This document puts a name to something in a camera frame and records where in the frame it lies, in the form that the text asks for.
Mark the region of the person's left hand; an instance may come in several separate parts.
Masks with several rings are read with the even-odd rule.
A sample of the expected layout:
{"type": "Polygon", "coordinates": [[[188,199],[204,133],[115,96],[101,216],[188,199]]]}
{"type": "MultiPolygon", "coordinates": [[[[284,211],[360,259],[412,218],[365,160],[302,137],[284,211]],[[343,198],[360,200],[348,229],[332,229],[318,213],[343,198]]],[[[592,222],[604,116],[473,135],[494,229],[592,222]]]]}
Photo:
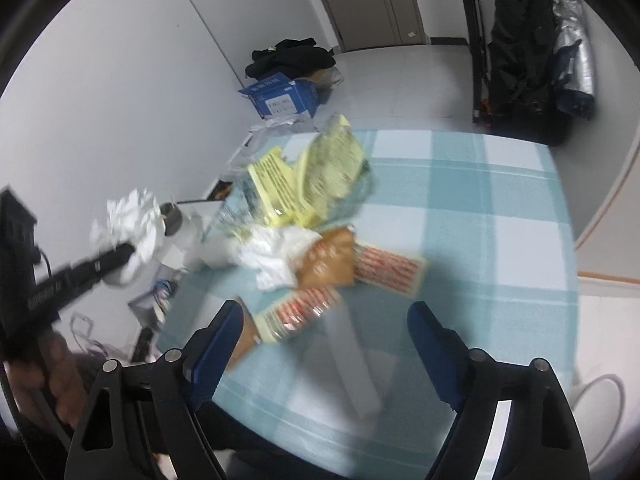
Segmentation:
{"type": "Polygon", "coordinates": [[[46,364],[36,361],[13,361],[6,367],[9,384],[18,409],[31,422],[49,429],[34,393],[48,388],[55,398],[53,411],[58,419],[75,429],[87,401],[87,393],[76,367],[75,356],[58,333],[48,333],[41,340],[41,352],[46,364]]]}

